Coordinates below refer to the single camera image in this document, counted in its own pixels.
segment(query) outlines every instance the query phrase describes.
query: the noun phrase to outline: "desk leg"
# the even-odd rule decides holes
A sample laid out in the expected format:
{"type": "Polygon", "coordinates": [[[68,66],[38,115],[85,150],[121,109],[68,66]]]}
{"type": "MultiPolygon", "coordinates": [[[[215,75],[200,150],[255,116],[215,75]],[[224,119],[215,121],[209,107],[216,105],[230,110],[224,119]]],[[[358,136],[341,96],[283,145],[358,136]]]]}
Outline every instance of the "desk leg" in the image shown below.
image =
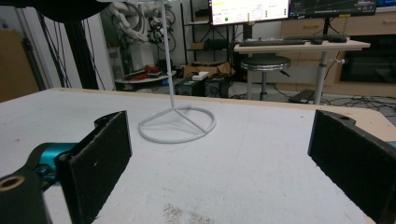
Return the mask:
{"type": "Polygon", "coordinates": [[[320,64],[318,66],[317,88],[315,90],[314,105],[320,104],[320,97],[323,91],[324,78],[326,77],[328,55],[329,52],[327,51],[322,52],[320,64]]]}
{"type": "Polygon", "coordinates": [[[253,83],[253,72],[247,71],[247,99],[251,100],[251,86],[253,83]]]}

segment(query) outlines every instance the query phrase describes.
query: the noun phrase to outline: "monitor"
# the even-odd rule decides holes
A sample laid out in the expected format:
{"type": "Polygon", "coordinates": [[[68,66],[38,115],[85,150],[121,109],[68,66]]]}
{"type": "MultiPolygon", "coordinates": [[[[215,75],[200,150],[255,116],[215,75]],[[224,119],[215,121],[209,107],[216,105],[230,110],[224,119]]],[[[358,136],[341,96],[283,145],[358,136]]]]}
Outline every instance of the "monitor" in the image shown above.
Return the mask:
{"type": "Polygon", "coordinates": [[[212,25],[285,20],[289,0],[209,0],[212,25]]]}
{"type": "Polygon", "coordinates": [[[291,19],[370,16],[377,0],[290,0],[291,19]]]}

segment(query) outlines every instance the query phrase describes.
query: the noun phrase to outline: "white wire stand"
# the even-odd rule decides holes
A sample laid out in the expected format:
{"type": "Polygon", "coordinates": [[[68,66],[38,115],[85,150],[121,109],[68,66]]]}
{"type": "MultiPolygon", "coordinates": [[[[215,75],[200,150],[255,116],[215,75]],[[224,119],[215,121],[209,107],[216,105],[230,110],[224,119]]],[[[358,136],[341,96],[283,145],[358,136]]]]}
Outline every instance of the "white wire stand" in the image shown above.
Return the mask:
{"type": "Polygon", "coordinates": [[[185,143],[185,142],[190,142],[190,141],[196,140],[196,139],[201,138],[201,137],[207,135],[208,133],[210,133],[216,126],[216,118],[212,112],[210,112],[209,110],[200,108],[200,107],[193,107],[190,105],[175,107],[175,93],[174,93],[174,86],[173,86],[173,80],[172,80],[172,74],[171,74],[168,32],[167,32],[166,17],[165,17],[165,3],[163,0],[160,0],[160,5],[161,5],[162,20],[163,20],[163,39],[164,39],[164,45],[165,45],[166,69],[167,69],[167,75],[168,75],[168,81],[169,81],[169,93],[170,93],[172,107],[164,110],[163,112],[153,114],[150,117],[148,117],[147,119],[144,119],[141,122],[139,122],[138,123],[139,132],[144,138],[148,139],[149,141],[156,142],[156,143],[165,143],[165,144],[185,143]],[[201,127],[199,124],[194,122],[185,113],[182,112],[182,111],[189,111],[189,110],[195,110],[195,111],[199,111],[199,112],[207,114],[211,118],[211,124],[209,125],[209,127],[207,127],[207,128],[201,127]],[[183,137],[183,138],[175,138],[175,139],[161,139],[158,137],[151,136],[150,134],[147,134],[147,132],[145,130],[145,125],[159,117],[162,117],[162,116],[168,114],[168,113],[177,113],[181,119],[185,119],[191,124],[192,129],[198,129],[200,132],[198,134],[192,134],[191,137],[183,137]]]}

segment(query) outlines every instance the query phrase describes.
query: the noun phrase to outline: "keyboard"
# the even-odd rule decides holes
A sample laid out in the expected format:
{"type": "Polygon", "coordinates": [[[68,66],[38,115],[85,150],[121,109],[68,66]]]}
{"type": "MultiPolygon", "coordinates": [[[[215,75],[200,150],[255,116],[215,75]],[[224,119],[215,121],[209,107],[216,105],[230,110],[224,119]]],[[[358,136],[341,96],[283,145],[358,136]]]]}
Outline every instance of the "keyboard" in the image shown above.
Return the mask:
{"type": "Polygon", "coordinates": [[[345,39],[346,34],[331,34],[331,35],[291,35],[285,36],[284,40],[312,40],[312,39],[322,39],[322,40],[332,40],[332,39],[345,39]]]}
{"type": "Polygon", "coordinates": [[[239,44],[240,47],[259,47],[259,46],[280,46],[280,45],[304,45],[305,41],[302,39],[293,40],[257,40],[246,41],[239,44]]]}

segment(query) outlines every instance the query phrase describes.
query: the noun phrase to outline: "white table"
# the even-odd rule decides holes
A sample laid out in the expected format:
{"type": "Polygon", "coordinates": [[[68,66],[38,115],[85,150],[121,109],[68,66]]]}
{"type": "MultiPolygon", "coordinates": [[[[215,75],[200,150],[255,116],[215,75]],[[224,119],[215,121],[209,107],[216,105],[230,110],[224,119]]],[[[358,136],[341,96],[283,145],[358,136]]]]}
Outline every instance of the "white table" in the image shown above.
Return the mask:
{"type": "MultiPolygon", "coordinates": [[[[279,52],[321,52],[320,64],[317,71],[317,85],[314,96],[314,104],[320,103],[320,96],[323,90],[324,78],[326,77],[326,67],[328,55],[330,51],[343,51],[343,50],[361,50],[363,48],[370,48],[370,44],[354,40],[348,40],[346,43],[329,43],[323,41],[321,45],[312,45],[309,42],[304,45],[287,45],[287,46],[260,46],[260,47],[240,47],[236,45],[233,49],[235,52],[242,54],[252,53],[279,53],[279,52]]],[[[251,85],[252,75],[247,72],[247,98],[251,99],[251,85]]]]}
{"type": "MultiPolygon", "coordinates": [[[[20,168],[39,144],[78,142],[94,120],[127,110],[134,155],[94,223],[367,223],[307,149],[317,108],[394,141],[396,128],[378,112],[187,96],[177,104],[212,111],[217,126],[199,140],[161,145],[139,135],[137,123],[168,108],[166,95],[57,89],[4,102],[0,176],[20,168]]],[[[159,134],[184,129],[173,117],[158,122],[159,134]]],[[[70,222],[60,187],[45,200],[53,223],[70,222]]]]}

